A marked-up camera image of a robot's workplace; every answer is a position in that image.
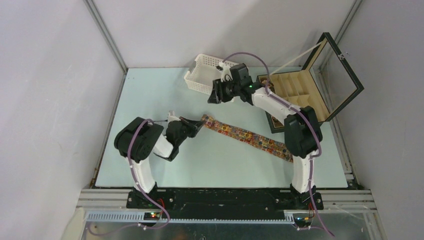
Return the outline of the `white perforated plastic basket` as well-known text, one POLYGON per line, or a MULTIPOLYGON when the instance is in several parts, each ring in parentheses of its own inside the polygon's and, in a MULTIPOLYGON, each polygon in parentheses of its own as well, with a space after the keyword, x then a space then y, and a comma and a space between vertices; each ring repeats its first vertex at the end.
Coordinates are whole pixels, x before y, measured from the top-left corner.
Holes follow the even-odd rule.
MULTIPOLYGON (((223 59, 206 54, 198 54, 193 65, 184 75, 185 83, 190 90, 210 95, 213 89, 213 81, 221 79, 221 74, 216 66, 223 59)), ((230 67, 238 65, 236 62, 226 60, 224 63, 230 67)))

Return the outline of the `colourful patterned tie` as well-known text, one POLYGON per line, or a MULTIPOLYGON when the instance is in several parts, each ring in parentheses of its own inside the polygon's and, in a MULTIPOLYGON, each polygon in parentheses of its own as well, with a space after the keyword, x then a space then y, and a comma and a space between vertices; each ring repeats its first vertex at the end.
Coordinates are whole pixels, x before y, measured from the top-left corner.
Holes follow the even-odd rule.
POLYGON ((273 156, 293 163, 294 157, 286 147, 285 143, 273 140, 263 135, 251 132, 249 130, 229 125, 216 120, 210 115, 204 114, 201 118, 203 126, 214 131, 233 138, 239 142, 248 144, 256 149, 267 152, 273 156))

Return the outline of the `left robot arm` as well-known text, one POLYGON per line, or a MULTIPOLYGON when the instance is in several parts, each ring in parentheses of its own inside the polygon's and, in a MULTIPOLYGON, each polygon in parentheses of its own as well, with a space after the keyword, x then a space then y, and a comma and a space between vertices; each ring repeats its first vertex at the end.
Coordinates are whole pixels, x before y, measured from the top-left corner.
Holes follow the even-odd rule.
POLYGON ((150 119, 136 117, 116 135, 114 147, 127 158, 134 187, 141 192, 138 201, 145 208, 153 208, 158 202, 158 194, 152 191, 157 184, 150 166, 150 155, 173 161, 181 144, 187 138, 196 137, 204 123, 203 120, 172 117, 164 129, 150 119))

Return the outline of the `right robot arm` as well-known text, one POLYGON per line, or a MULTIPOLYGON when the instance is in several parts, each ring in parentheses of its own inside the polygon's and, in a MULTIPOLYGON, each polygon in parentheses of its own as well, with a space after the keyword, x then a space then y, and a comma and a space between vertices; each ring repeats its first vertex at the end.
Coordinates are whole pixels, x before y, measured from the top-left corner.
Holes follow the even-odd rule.
POLYGON ((212 82, 209 104, 230 102, 238 97, 243 102, 260 108, 275 117, 284 126, 284 143, 293 156, 291 204, 304 209, 311 202, 307 192, 313 187, 314 159, 322 153, 323 135, 315 110, 300 107, 271 91, 270 79, 266 83, 253 81, 248 67, 242 63, 229 66, 219 62, 216 66, 220 78, 212 82))

